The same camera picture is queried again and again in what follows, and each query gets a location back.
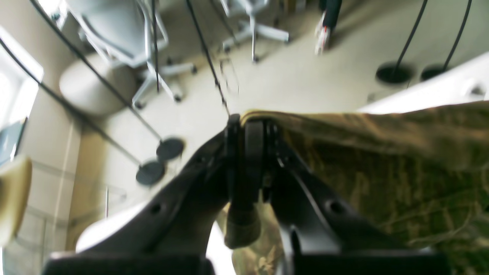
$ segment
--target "black metal bracket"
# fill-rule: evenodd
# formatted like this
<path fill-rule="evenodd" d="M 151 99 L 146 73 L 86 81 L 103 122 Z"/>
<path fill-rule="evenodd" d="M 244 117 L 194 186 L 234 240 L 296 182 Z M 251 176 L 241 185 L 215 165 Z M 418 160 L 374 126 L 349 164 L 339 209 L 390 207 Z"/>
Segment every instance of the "black metal bracket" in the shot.
<path fill-rule="evenodd" d="M 239 115 L 126 226 L 85 252 L 52 258 L 43 274 L 213 274 L 205 252 L 216 216 L 228 202 L 253 207 L 260 190 L 280 225 L 278 274 L 450 274 L 443 255 L 409 250 L 371 226 L 310 172 L 272 121 L 241 126 Z"/>

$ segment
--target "chair caster wheel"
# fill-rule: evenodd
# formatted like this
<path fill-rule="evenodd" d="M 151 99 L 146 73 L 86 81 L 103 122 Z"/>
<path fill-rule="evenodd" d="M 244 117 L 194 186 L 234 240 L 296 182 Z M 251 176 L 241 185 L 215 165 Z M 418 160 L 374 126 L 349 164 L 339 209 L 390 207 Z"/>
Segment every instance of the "chair caster wheel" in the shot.
<path fill-rule="evenodd" d="M 136 107 L 136 109 L 138 109 L 138 110 L 141 110 L 144 108 L 144 105 L 138 101 L 138 102 L 134 103 L 134 107 Z"/>

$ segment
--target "black disc base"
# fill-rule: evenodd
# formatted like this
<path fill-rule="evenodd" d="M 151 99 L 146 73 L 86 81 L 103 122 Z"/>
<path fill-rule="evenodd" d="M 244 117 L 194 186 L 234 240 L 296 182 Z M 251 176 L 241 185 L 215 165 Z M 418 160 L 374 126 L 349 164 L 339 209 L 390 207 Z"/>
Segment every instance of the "black disc base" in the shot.
<path fill-rule="evenodd" d="M 413 73 L 403 65 L 396 68 L 396 64 L 385 64 L 378 68 L 376 76 L 378 80 L 384 83 L 401 84 L 409 81 L 413 77 Z"/>
<path fill-rule="evenodd" d="M 421 80 L 425 81 L 446 72 L 442 65 L 431 65 L 424 68 L 421 73 Z"/>
<path fill-rule="evenodd" d="M 173 137 L 160 142 L 156 155 L 160 162 L 172 160 L 183 153 L 185 143 L 183 140 Z"/>
<path fill-rule="evenodd" d="M 144 186 L 152 186 L 163 178 L 165 170 L 165 165 L 159 161 L 147 162 L 139 167 L 136 180 Z"/>

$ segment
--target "black cable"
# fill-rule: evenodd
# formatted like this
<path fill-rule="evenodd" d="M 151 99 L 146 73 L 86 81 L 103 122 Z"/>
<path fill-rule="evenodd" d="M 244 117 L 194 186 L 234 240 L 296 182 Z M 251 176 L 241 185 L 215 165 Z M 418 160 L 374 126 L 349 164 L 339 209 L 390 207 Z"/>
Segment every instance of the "black cable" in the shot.
<path fill-rule="evenodd" d="M 470 12 L 471 5 L 472 5 L 472 0 L 468 0 L 467 9 L 465 10 L 464 20 L 462 21 L 462 25 L 460 26 L 460 30 L 457 35 L 457 39 L 455 39 L 455 43 L 453 44 L 452 50 L 450 51 L 450 54 L 448 55 L 448 58 L 446 59 L 445 64 L 443 65 L 443 71 L 446 71 L 446 69 L 448 68 L 448 63 L 450 63 L 450 59 L 452 59 L 453 53 L 455 52 L 458 42 L 460 41 L 462 32 L 464 31 L 465 28 L 465 23 L 467 23 L 468 13 Z"/>
<path fill-rule="evenodd" d="M 233 32 L 233 29 L 229 26 L 229 24 L 226 22 L 226 19 L 224 18 L 224 16 L 222 16 L 222 14 L 219 12 L 219 9 L 217 8 L 216 4 L 214 3 L 214 0 L 209 0 L 211 2 L 211 6 L 212 8 L 214 9 L 214 11 L 216 12 L 217 14 L 217 17 L 219 18 L 219 20 L 221 21 L 222 25 L 224 26 L 224 28 L 227 30 L 227 32 L 229 32 L 229 34 L 231 35 L 231 37 L 233 38 L 234 40 L 234 44 L 236 44 L 236 46 L 239 46 L 239 42 L 238 40 L 236 39 L 236 36 L 234 36 L 234 32 Z"/>
<path fill-rule="evenodd" d="M 404 49 L 402 49 L 402 53 L 399 56 L 399 59 L 396 63 L 396 67 L 392 71 L 392 74 L 396 73 L 397 69 L 400 66 L 400 63 L 402 61 L 402 58 L 404 57 L 404 54 L 407 51 L 407 48 L 409 47 L 409 44 L 411 44 L 411 40 L 413 39 L 414 33 L 416 32 L 416 29 L 418 29 L 418 25 L 420 24 L 421 17 L 423 16 L 424 9 L 426 8 L 426 4 L 428 3 L 428 0 L 424 0 L 423 4 L 420 9 L 420 13 L 418 14 L 418 18 L 416 19 L 416 22 L 414 23 L 413 29 L 411 30 L 411 34 L 409 35 L 409 38 L 407 39 L 406 45 L 404 45 Z"/>
<path fill-rule="evenodd" d="M 157 137 L 160 141 L 163 140 L 163 138 L 158 134 L 158 132 L 149 125 L 148 122 L 146 122 L 143 117 L 136 112 L 132 104 L 126 99 L 124 99 L 121 94 L 116 90 L 114 86 L 112 86 L 102 75 L 100 75 L 97 70 L 88 62 L 88 60 L 85 58 L 85 56 L 66 38 L 66 36 L 58 29 L 58 27 L 51 21 L 51 19 L 47 16 L 47 14 L 44 12 L 43 8 L 39 5 L 37 0 L 30 0 L 34 8 L 38 11 L 38 13 L 44 18 L 44 20 L 47 22 L 47 24 L 51 27 L 51 29 L 58 35 L 58 37 L 66 44 L 66 46 L 78 57 L 80 60 L 87 65 L 87 67 L 97 76 L 97 78 L 102 82 L 108 89 L 111 91 L 111 93 L 117 97 L 121 102 L 126 105 L 126 107 L 131 110 L 131 112 L 136 116 L 139 121 L 155 136 Z"/>
<path fill-rule="evenodd" d="M 207 58 L 207 63 L 209 64 L 209 67 L 211 68 L 212 71 L 212 75 L 214 76 L 214 82 L 216 84 L 217 89 L 219 90 L 219 94 L 221 95 L 222 105 L 226 109 L 227 115 L 231 116 L 231 113 L 229 112 L 229 109 L 227 107 L 226 99 L 224 98 L 224 94 L 222 93 L 221 84 L 219 83 L 219 79 L 217 78 L 216 75 L 216 70 L 214 69 L 214 65 L 212 65 L 209 49 L 207 48 L 207 44 L 205 43 L 204 37 L 202 36 L 202 32 L 200 31 L 199 23 L 197 22 L 197 18 L 195 17 L 194 9 L 192 7 L 192 4 L 190 3 L 190 0 L 186 0 L 186 2 L 187 2 L 187 7 L 190 11 L 190 15 L 192 16 L 192 20 L 194 21 L 195 29 L 197 30 L 197 33 L 199 35 L 200 43 L 202 45 L 202 50 L 205 53 L 205 57 Z"/>
<path fill-rule="evenodd" d="M 158 73 L 158 35 L 156 32 L 156 8 L 155 0 L 151 0 L 151 9 L 153 12 L 153 43 L 155 46 L 155 71 L 156 71 L 156 92 L 159 93 L 159 73 Z"/>
<path fill-rule="evenodd" d="M 93 123 L 90 119 L 88 119 L 88 117 L 86 117 L 84 114 L 80 113 L 78 110 L 74 109 L 69 103 L 67 103 L 66 101 L 64 101 L 53 90 L 51 90 L 51 88 L 49 88 L 48 86 L 46 86 L 46 84 L 44 84 L 44 82 L 38 80 L 34 76 L 34 74 L 31 71 L 29 71 L 29 69 L 27 69 L 25 67 L 25 65 L 17 58 L 17 56 L 15 56 L 15 54 L 5 44 L 5 42 L 3 41 L 2 38 L 0 38 L 0 45 L 5 49 L 5 51 L 8 53 L 8 55 L 10 55 L 10 57 L 22 68 L 22 70 L 24 70 L 25 73 L 27 73 L 34 81 L 36 81 L 37 84 L 39 84 L 39 86 L 41 86 L 41 88 L 43 88 L 44 91 L 46 91 L 54 100 L 56 100 L 59 104 L 61 104 L 65 109 L 67 109 L 68 111 L 70 111 L 75 117 L 78 117 L 84 123 L 88 124 L 99 135 L 101 135 L 106 141 L 108 141 L 110 144 L 112 144 L 112 146 L 114 146 L 119 151 L 121 151 L 124 155 L 126 155 L 126 157 L 128 157 L 132 162 L 134 162 L 138 166 L 141 165 L 141 162 L 136 157 L 134 157 L 133 155 L 131 155 L 126 149 L 124 149 L 121 145 L 119 145 L 119 143 L 117 143 L 109 135 L 107 135 L 106 133 L 104 133 L 104 131 L 102 131 L 102 129 L 100 129 L 97 125 L 95 125 L 95 123 Z"/>
<path fill-rule="evenodd" d="M 239 95 L 240 94 L 240 82 L 238 80 L 238 75 L 236 73 L 236 70 L 234 69 L 233 61 L 230 58 L 219 60 L 219 69 L 221 69 L 221 75 L 224 78 L 224 81 L 226 82 L 227 91 L 228 91 L 228 93 L 231 93 L 232 90 L 231 90 L 231 87 L 229 86 L 229 79 L 227 78 L 226 73 L 224 73 L 224 63 L 225 62 L 229 63 L 231 65 L 231 69 L 233 70 L 233 75 L 236 78 L 236 86 L 238 87 L 236 94 Z"/>

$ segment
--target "beige floor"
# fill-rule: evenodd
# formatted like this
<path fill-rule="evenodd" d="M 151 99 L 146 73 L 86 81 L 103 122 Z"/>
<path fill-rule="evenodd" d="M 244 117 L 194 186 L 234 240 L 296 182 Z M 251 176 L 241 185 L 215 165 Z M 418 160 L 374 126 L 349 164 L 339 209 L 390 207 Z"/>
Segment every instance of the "beige floor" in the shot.
<path fill-rule="evenodd" d="M 440 63 L 447 57 L 462 21 L 466 1 L 431 0 L 412 45 L 405 56 L 417 75 L 408 84 L 384 86 L 375 80 L 377 67 L 394 61 L 409 35 L 422 0 L 344 0 L 333 48 L 324 55 L 313 54 L 313 31 L 320 18 L 317 3 L 306 11 L 281 17 L 280 27 L 293 38 L 290 45 L 259 39 L 259 64 L 250 61 L 250 43 L 233 49 L 226 56 L 218 53 L 219 41 L 227 33 L 207 1 L 194 1 L 204 36 L 211 45 L 214 64 L 224 95 L 232 113 L 249 109 L 287 112 L 348 112 L 369 101 L 388 96 L 419 82 L 421 70 Z M 163 138 L 185 139 L 186 149 L 180 160 L 170 163 L 165 178 L 152 189 L 138 185 L 134 176 L 137 166 L 89 129 L 80 148 L 77 175 L 73 191 L 71 219 L 78 224 L 68 233 L 67 249 L 73 249 L 76 239 L 86 226 L 101 219 L 105 184 L 111 189 L 110 214 L 149 199 L 161 189 L 211 136 L 222 130 L 227 116 L 214 86 L 211 71 L 200 51 L 199 41 L 184 1 L 165 1 L 162 17 L 170 36 L 170 46 L 162 51 L 161 60 L 195 62 L 197 75 L 185 74 L 168 79 L 173 89 L 181 89 L 185 99 L 174 104 L 170 98 L 156 92 L 142 115 Z M 489 2 L 474 0 L 466 30 L 451 64 L 456 66 L 489 50 Z M 269 23 L 275 12 L 265 13 Z M 228 78 L 221 74 L 220 63 Z M 155 157 L 158 140 L 123 110 L 103 123 L 107 132 L 141 160 Z M 87 213 L 94 215 L 79 219 Z"/>

